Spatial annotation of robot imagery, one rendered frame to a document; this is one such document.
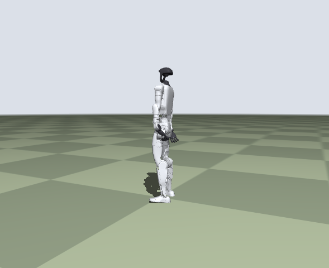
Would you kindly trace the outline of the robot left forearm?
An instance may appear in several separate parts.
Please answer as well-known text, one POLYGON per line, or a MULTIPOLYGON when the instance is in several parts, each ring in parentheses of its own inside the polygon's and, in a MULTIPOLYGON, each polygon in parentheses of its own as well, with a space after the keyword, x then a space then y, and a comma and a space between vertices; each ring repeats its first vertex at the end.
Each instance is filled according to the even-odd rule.
POLYGON ((160 124, 160 121, 159 121, 159 116, 160 116, 160 113, 159 113, 159 110, 158 110, 158 106, 156 104, 154 104, 152 106, 152 112, 153 112, 153 124, 154 124, 154 129, 155 130, 158 130, 158 124, 160 124))

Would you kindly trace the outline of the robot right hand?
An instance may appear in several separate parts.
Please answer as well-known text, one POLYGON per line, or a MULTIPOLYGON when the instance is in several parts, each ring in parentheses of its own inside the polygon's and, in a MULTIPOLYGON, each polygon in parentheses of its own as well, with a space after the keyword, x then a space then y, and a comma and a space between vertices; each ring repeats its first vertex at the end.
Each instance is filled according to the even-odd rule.
MULTIPOLYGON (((171 135, 171 137, 170 137, 170 140, 171 140, 171 142, 173 143, 175 143, 175 142, 177 142, 177 141, 179 141, 178 139, 177 139, 177 137, 176 137, 176 135, 175 135, 175 133, 173 132, 174 130, 172 129, 172 135, 171 135), (172 141, 173 140, 173 141, 172 141), (175 141, 174 141, 175 140, 175 141)), ((168 139, 169 140, 169 139, 168 139)))

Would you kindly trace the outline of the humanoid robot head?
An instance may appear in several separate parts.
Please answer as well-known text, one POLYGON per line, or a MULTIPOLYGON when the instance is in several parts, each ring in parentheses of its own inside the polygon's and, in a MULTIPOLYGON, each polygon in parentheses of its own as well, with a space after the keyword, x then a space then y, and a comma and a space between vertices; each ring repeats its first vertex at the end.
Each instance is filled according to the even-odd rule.
POLYGON ((160 73, 160 82, 170 86, 169 82, 165 80, 165 78, 169 75, 173 75, 173 71, 170 68, 162 68, 159 70, 159 73, 160 73), (164 76, 163 79, 162 79, 162 75, 164 76))

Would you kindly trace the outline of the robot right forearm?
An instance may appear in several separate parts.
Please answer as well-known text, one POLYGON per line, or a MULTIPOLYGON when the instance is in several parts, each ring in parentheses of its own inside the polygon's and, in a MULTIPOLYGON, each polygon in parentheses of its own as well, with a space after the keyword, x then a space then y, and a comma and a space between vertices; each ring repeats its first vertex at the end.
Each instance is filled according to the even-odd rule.
POLYGON ((168 118, 168 122, 170 123, 170 125, 171 125, 171 130, 172 130, 172 129, 173 129, 173 128, 172 128, 172 117, 173 117, 173 114, 171 113, 171 115, 167 115, 166 117, 168 118))

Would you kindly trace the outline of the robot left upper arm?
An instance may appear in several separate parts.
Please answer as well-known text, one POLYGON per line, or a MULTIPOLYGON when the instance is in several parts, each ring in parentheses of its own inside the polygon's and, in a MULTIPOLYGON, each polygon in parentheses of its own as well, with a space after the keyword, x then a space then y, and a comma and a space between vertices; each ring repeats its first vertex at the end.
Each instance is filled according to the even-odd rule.
POLYGON ((155 86, 155 104, 158 106, 158 110, 161 108, 162 93, 164 92, 163 85, 155 86))

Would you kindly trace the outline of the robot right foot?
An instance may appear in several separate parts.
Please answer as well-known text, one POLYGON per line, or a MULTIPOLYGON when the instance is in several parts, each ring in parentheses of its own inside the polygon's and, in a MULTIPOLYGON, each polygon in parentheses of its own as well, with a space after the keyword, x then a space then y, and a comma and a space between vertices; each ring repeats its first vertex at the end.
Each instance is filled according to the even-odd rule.
MULTIPOLYGON (((161 194, 161 192, 160 192, 160 194, 161 194)), ((163 194, 163 192, 162 192, 162 194, 163 194)), ((170 190, 169 192, 166 191, 166 195, 171 196, 171 197, 175 196, 175 194, 172 190, 170 190)))

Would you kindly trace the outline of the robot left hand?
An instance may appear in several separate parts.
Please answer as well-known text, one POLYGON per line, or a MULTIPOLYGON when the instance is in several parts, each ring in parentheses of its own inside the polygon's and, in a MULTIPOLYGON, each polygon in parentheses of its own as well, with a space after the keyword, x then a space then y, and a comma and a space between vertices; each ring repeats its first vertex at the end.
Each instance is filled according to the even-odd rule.
POLYGON ((165 136, 165 137, 162 138, 161 140, 162 140, 162 141, 167 141, 170 137, 167 137, 167 136, 165 135, 165 133, 161 130, 161 127, 160 127, 159 124, 158 124, 158 128, 159 128, 159 130, 155 130, 155 131, 158 132, 158 134, 160 134, 161 136, 165 136))

